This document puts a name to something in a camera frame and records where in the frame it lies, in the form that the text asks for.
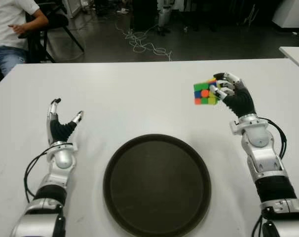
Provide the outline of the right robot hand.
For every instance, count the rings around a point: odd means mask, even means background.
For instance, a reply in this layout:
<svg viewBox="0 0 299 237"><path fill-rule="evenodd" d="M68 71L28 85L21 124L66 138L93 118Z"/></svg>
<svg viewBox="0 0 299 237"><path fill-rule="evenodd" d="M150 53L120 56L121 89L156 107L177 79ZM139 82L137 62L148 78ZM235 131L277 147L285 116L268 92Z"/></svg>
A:
<svg viewBox="0 0 299 237"><path fill-rule="evenodd" d="M217 85L209 86L216 98L233 111L238 117L256 114L255 105L250 92L243 80L232 73L217 73L213 75Z"/></svg>

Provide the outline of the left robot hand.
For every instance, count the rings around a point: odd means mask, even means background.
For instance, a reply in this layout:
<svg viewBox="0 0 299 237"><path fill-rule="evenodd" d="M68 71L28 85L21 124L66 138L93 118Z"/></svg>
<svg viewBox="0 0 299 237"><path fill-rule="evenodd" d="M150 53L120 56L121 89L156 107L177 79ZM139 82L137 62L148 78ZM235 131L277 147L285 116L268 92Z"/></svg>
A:
<svg viewBox="0 0 299 237"><path fill-rule="evenodd" d="M61 124L57 113L57 106L60 102L61 98L54 99L48 108L46 128L50 146L56 142L67 142L84 116L84 111L79 111L70 122Z"/></svg>

